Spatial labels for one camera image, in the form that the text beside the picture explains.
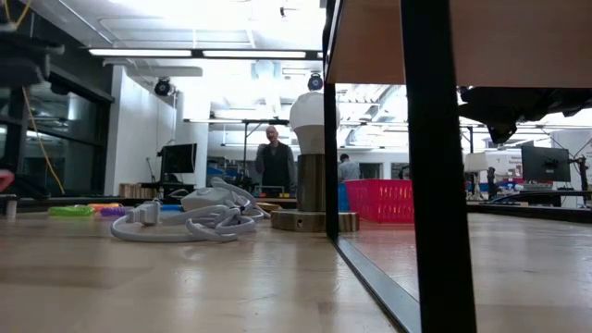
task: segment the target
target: light bulb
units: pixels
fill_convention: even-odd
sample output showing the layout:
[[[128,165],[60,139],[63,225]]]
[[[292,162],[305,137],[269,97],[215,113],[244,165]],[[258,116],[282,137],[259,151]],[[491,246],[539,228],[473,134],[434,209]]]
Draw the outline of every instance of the light bulb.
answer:
[[[298,137],[301,154],[325,153],[324,104],[322,93],[307,92],[298,97],[290,109],[290,125]],[[336,128],[339,118],[337,109]]]

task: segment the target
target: wooden lamp base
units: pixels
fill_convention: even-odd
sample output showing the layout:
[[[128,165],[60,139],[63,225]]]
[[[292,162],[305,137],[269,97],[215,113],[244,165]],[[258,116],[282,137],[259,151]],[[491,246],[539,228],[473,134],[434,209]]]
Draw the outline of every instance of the wooden lamp base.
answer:
[[[295,209],[281,209],[271,212],[271,227],[298,232],[324,232],[325,213],[301,212]],[[339,212],[339,231],[352,232],[360,229],[358,213]]]

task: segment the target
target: man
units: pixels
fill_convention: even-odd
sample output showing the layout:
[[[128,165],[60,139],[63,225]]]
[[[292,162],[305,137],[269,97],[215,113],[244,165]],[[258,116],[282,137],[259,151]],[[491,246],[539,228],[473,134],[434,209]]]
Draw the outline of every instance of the man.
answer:
[[[345,180],[357,180],[360,178],[359,164],[351,162],[350,157],[347,154],[342,154],[339,157],[339,160],[341,160],[337,169],[337,179],[339,182]]]
[[[262,186],[283,186],[285,193],[294,189],[294,154],[290,147],[278,140],[278,131],[269,126],[265,130],[269,144],[261,144],[257,150],[255,168],[263,174]]]

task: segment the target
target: purple object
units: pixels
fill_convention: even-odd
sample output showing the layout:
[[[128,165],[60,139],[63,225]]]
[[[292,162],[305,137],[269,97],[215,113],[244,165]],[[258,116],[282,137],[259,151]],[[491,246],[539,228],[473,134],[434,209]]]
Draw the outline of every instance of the purple object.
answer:
[[[126,209],[123,207],[107,207],[101,209],[102,216],[124,216],[126,212]]]

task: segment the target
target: window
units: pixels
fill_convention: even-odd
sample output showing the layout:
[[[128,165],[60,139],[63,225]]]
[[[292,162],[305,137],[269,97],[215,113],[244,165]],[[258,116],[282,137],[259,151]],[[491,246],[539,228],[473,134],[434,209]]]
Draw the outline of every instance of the window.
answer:
[[[6,125],[0,125],[0,158],[4,157],[6,146]]]
[[[361,179],[382,179],[381,163],[360,163]]]
[[[409,163],[391,163],[390,178],[411,179],[411,169],[409,168]]]
[[[31,112],[40,130],[54,130],[82,140],[95,140],[97,104],[49,82],[31,87],[30,100]]]
[[[40,133],[49,161],[67,194],[84,193],[93,189],[94,147]],[[34,131],[27,131],[23,173],[32,175],[52,195],[61,191],[45,162],[43,151]]]
[[[8,116],[8,102],[10,101],[10,89],[0,88],[0,115]]]

